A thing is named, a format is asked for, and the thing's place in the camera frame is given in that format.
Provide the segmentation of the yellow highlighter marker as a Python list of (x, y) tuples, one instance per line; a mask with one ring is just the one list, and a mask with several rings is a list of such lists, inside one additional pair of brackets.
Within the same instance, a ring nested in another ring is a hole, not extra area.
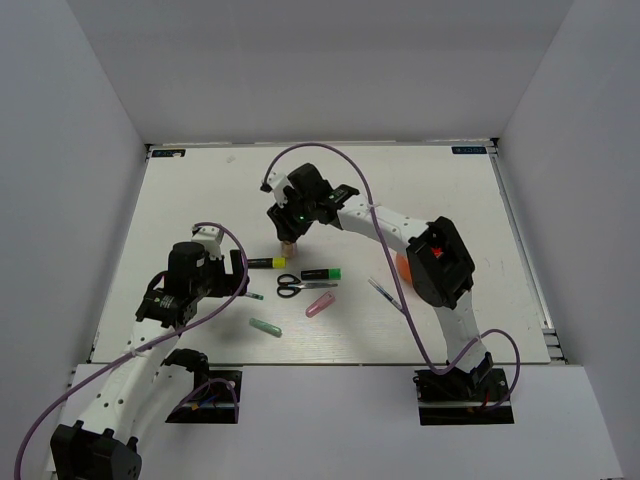
[(284, 257), (253, 258), (248, 260), (250, 269), (284, 269), (287, 259)]

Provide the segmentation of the pink eraser roll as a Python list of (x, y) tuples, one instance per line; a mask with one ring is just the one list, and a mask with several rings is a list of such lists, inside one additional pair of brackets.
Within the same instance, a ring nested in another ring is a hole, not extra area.
[(281, 256), (287, 259), (292, 259), (296, 256), (297, 244), (290, 241), (281, 242)]

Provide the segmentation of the green highlighter marker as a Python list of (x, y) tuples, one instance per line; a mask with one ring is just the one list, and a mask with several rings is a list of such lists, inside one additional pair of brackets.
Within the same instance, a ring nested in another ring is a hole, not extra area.
[(341, 280), (342, 273), (340, 268), (321, 268), (303, 270), (300, 272), (300, 278), (303, 281), (319, 281), (319, 280)]

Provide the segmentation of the orange round organizer container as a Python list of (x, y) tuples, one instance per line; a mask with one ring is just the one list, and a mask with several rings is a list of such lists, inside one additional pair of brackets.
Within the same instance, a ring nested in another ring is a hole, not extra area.
[(395, 255), (395, 265), (401, 279), (407, 284), (411, 284), (412, 276), (407, 257), (405, 255), (397, 253)]

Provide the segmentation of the blue pen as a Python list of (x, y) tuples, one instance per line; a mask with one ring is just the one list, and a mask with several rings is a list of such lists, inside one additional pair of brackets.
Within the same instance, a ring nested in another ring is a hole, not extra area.
[(380, 294), (382, 295), (391, 305), (394, 306), (398, 311), (402, 312), (402, 305), (397, 301), (386, 289), (384, 289), (377, 281), (373, 278), (368, 278), (368, 283)]

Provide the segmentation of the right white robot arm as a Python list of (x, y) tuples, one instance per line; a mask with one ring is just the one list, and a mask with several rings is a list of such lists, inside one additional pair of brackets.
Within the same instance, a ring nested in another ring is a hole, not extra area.
[(375, 203), (369, 186), (364, 193), (346, 184), (332, 187), (310, 163), (287, 175), (268, 170), (261, 189), (274, 195), (267, 215), (284, 244), (296, 243), (320, 223), (404, 254), (412, 287), (434, 308), (446, 342), (448, 367), (441, 375), (466, 399), (486, 389), (493, 360), (472, 311), (475, 264), (450, 219), (399, 214)]

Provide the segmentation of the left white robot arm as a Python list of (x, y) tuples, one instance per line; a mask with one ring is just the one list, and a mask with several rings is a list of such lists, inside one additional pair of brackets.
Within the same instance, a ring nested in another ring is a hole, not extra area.
[(135, 313), (121, 362), (101, 369), (106, 380), (70, 425), (56, 427), (50, 448), (60, 479), (137, 479), (141, 441), (186, 399), (211, 387), (206, 354), (177, 345), (199, 303), (231, 301), (246, 291), (246, 256), (227, 255), (217, 240), (179, 242), (165, 270), (149, 282)]

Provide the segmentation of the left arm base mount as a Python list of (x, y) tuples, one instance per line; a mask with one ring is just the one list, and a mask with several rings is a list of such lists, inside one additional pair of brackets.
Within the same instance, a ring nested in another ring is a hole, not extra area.
[(169, 424), (235, 425), (239, 421), (241, 370), (210, 370), (167, 417)]

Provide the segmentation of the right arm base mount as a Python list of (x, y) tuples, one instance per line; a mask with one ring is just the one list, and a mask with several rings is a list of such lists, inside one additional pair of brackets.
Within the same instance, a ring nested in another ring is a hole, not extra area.
[(459, 390), (444, 376), (430, 370), (417, 370), (416, 386), (421, 426), (510, 425), (515, 418), (506, 397), (507, 377), (502, 368), (494, 368), (471, 393)]

